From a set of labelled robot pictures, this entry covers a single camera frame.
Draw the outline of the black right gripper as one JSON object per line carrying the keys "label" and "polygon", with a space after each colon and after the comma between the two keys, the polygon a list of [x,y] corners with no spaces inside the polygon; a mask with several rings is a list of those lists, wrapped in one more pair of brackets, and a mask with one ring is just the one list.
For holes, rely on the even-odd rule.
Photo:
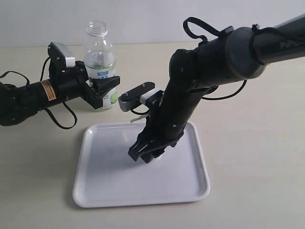
{"label": "black right gripper", "polygon": [[129,148],[128,155],[134,160],[150,163],[161,156],[166,147],[175,147],[184,134],[184,125],[167,127],[146,126],[138,134],[136,142]]}

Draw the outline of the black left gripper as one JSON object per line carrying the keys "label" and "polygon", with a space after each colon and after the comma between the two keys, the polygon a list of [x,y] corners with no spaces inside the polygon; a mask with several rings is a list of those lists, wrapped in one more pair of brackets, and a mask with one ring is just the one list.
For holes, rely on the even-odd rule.
{"label": "black left gripper", "polygon": [[49,82],[51,83],[56,99],[50,101],[49,106],[60,104],[75,98],[82,98],[94,109],[103,106],[102,98],[120,84],[120,77],[113,76],[104,79],[92,79],[92,86],[85,65],[77,61],[75,67],[60,69],[54,61],[49,65]]}

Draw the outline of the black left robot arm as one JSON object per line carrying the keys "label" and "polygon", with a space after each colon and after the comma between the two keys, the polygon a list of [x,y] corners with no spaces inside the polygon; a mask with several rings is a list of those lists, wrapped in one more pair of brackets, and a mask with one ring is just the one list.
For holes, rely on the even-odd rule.
{"label": "black left robot arm", "polygon": [[63,104],[72,114],[75,121],[77,116],[68,107],[67,101],[82,98],[93,109],[103,106],[103,97],[120,84],[120,77],[113,76],[105,79],[94,79],[89,86],[89,77],[82,61],[77,61],[72,68],[61,69],[54,63],[49,65],[49,78],[36,83],[26,82],[25,86],[16,87],[12,84],[0,85],[0,124],[1,126],[18,125],[29,117],[44,110],[51,120],[61,129],[61,125],[50,111],[50,107]]}

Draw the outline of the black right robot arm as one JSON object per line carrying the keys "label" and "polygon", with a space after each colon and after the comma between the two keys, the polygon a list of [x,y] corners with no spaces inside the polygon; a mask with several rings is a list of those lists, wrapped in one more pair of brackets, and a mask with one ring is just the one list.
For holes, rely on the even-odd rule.
{"label": "black right robot arm", "polygon": [[[189,29],[193,23],[215,36],[209,41]],[[145,82],[120,96],[120,107],[134,111],[145,105],[146,123],[128,154],[133,160],[149,163],[175,147],[184,128],[201,100],[220,85],[257,78],[266,66],[305,55],[305,17],[300,15],[274,27],[221,31],[206,22],[189,17],[183,22],[184,31],[201,42],[195,49],[178,49],[169,62],[169,82],[159,90],[152,82]]]}

